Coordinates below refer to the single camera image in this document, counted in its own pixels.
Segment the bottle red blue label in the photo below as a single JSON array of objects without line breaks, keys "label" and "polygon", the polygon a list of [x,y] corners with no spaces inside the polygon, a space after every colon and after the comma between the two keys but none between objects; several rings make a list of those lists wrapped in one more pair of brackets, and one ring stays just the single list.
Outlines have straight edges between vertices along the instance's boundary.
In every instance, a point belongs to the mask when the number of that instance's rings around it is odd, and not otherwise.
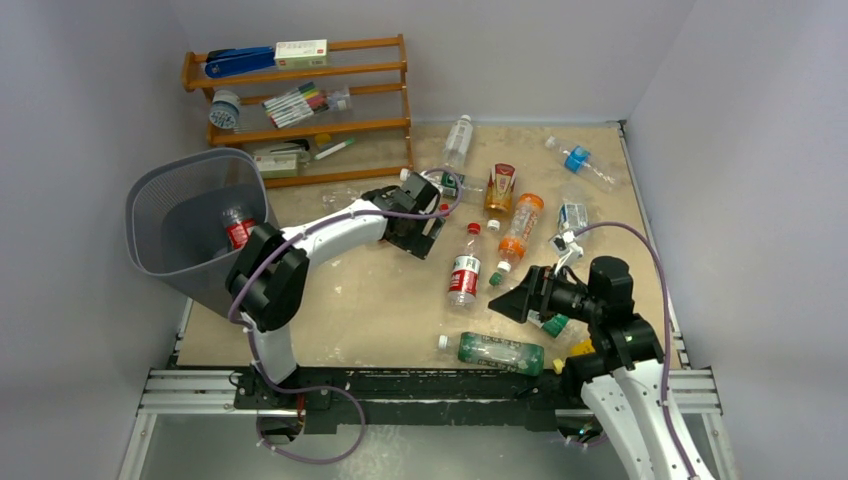
[{"label": "bottle red blue label", "polygon": [[257,226],[252,210],[245,205],[228,206],[219,217],[227,238],[226,251],[243,248]]}]

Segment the clear unlabelled bottle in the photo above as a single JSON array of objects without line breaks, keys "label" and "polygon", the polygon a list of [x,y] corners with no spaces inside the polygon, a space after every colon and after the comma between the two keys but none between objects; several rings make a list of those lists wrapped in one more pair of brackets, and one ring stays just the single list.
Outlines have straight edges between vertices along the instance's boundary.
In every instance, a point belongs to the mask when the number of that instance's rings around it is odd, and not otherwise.
[{"label": "clear unlabelled bottle", "polygon": [[354,201],[359,200],[363,194],[362,190],[352,188],[325,189],[321,193],[324,211],[332,214],[349,207]]}]

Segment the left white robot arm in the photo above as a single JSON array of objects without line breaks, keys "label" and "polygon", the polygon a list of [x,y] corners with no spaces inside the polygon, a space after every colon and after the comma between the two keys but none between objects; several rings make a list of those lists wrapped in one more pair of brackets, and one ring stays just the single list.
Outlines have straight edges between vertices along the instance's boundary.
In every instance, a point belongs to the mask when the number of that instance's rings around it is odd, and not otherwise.
[{"label": "left white robot arm", "polygon": [[309,273],[379,241],[426,259],[445,223],[440,202],[439,188],[412,172],[401,184],[367,191],[312,222],[285,228],[263,223],[252,230],[225,280],[232,298],[227,318],[245,331],[254,369],[263,377],[259,395],[272,408],[297,399],[289,324],[301,308]]}]

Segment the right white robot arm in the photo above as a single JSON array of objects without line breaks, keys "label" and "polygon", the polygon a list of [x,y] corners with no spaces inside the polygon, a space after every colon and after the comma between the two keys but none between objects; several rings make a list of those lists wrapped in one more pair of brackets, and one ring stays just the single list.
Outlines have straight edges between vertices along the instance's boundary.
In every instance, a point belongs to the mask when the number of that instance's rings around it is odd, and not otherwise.
[{"label": "right white robot arm", "polygon": [[518,323],[536,313],[542,321],[560,314],[587,325],[594,350],[566,360],[561,392],[592,411],[629,478],[710,479],[673,398],[656,332],[635,310],[633,287],[625,261],[600,256],[585,283],[532,266],[488,306]]}]

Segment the bottle red label red cap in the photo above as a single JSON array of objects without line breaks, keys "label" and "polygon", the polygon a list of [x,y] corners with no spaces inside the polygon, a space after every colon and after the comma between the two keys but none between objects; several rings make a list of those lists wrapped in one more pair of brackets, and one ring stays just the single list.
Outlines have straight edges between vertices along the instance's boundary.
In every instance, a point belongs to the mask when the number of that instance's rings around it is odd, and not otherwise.
[{"label": "bottle red label red cap", "polygon": [[461,251],[453,260],[447,291],[452,307],[467,308],[476,302],[481,271],[480,233],[478,223],[469,223]]}]

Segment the green tea bottle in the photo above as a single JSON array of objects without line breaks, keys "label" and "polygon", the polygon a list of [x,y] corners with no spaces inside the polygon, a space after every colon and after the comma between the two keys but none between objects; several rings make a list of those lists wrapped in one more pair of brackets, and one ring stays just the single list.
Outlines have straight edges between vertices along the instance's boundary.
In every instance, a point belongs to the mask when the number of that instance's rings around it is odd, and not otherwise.
[{"label": "green tea bottle", "polygon": [[440,335],[437,348],[469,365],[530,377],[544,370],[545,351],[536,344],[466,331],[455,337]]}]

